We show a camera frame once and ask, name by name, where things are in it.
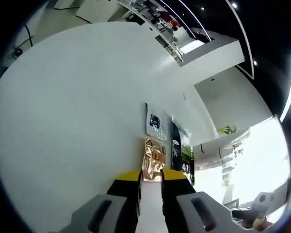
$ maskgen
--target product display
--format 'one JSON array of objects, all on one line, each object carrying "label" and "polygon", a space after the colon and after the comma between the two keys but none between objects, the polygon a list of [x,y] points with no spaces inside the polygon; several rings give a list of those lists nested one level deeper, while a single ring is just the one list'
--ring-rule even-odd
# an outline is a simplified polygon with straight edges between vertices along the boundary
[{"label": "product display", "polygon": [[181,171],[194,185],[194,155],[190,135],[175,122],[172,122],[171,134],[173,142],[171,168]]},{"label": "product display", "polygon": [[146,107],[146,133],[151,137],[166,142],[168,134],[167,114],[163,111],[154,111],[147,103]]},{"label": "product display", "polygon": [[145,139],[142,172],[145,181],[161,181],[161,169],[165,166],[166,149],[155,139]]}]

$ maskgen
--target yellow object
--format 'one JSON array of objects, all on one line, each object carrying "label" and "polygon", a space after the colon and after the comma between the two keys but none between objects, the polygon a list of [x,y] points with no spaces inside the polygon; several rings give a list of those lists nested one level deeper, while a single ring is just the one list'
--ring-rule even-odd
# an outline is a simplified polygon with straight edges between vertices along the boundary
[{"label": "yellow object", "polygon": [[187,177],[184,174],[182,174],[180,171],[163,168],[163,173],[164,173],[164,178],[166,181],[187,179]]},{"label": "yellow object", "polygon": [[124,174],[121,174],[116,178],[116,180],[122,181],[138,181],[140,170],[138,171],[129,171]]}]

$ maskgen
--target gold packaging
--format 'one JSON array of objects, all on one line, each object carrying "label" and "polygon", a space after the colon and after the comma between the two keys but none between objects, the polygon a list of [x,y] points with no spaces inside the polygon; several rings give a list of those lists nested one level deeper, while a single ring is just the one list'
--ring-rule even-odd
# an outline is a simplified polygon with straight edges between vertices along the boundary
[{"label": "gold packaging", "polygon": [[145,154],[142,172],[145,181],[161,181],[160,170],[165,166],[166,149],[153,138],[145,139]]}]

